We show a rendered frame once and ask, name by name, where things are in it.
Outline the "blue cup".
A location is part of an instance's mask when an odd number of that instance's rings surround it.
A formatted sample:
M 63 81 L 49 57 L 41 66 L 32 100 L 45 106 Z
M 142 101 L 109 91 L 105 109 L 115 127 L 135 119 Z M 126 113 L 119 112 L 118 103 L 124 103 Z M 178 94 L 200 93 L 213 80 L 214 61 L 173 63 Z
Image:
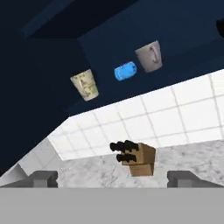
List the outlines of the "blue cup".
M 124 81 L 137 73 L 137 66 L 133 61 L 124 63 L 114 69 L 115 78 L 118 81 Z

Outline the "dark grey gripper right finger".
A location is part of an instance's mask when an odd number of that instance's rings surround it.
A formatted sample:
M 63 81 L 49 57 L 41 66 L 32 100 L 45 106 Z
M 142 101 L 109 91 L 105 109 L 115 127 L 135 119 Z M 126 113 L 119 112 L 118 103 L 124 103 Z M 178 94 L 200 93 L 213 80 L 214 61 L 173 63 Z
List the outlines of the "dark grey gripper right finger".
M 168 171 L 167 179 L 167 187 L 219 187 L 218 184 L 201 179 L 191 171 Z

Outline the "wooden knife block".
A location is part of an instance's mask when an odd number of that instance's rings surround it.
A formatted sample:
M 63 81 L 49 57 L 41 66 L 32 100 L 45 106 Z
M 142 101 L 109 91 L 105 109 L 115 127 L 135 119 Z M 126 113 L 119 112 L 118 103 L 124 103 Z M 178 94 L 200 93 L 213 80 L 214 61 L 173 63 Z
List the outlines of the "wooden knife block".
M 154 174 L 154 164 L 156 149 L 145 143 L 134 143 L 130 140 L 124 142 L 110 143 L 112 151 L 120 151 L 116 155 L 116 160 L 122 165 L 127 165 L 132 177 L 152 176 Z

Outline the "cream patterned cup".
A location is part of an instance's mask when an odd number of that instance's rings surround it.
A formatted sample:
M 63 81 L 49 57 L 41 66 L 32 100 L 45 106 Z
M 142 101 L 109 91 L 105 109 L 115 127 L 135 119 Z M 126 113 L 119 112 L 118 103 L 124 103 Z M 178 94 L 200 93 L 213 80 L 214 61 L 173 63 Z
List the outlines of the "cream patterned cup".
M 91 101 L 99 95 L 95 78 L 90 69 L 72 76 L 70 80 L 85 102 Z

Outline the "dark blue wall cabinet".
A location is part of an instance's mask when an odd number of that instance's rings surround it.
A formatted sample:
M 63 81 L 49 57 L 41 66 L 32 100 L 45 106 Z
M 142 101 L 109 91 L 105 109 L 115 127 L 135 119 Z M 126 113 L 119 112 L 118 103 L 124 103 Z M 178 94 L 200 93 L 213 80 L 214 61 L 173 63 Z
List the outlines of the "dark blue wall cabinet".
M 84 101 L 71 82 L 73 99 L 59 98 L 69 115 L 224 68 L 224 0 L 78 0 L 76 5 L 76 14 L 37 24 L 29 36 L 32 50 L 48 39 L 79 41 L 99 95 Z M 156 40 L 162 68 L 146 73 L 139 67 L 130 79 L 115 78 L 115 68 L 137 62 L 135 50 Z

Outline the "dark blue cabinet door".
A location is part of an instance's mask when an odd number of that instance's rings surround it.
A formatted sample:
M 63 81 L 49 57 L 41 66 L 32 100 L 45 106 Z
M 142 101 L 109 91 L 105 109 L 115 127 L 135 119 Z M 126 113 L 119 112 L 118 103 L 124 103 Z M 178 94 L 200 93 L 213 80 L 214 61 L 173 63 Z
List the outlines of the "dark blue cabinet door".
M 0 176 L 68 118 L 70 77 L 89 69 L 78 40 L 29 36 L 44 21 L 76 14 L 78 0 L 0 0 Z

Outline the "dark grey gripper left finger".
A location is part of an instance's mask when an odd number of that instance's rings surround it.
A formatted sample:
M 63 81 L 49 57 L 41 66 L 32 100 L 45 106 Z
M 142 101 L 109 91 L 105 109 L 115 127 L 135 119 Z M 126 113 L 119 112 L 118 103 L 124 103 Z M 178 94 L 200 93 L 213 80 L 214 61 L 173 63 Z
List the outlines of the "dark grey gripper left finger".
M 57 171 L 35 171 L 28 178 L 9 184 L 9 187 L 57 188 Z

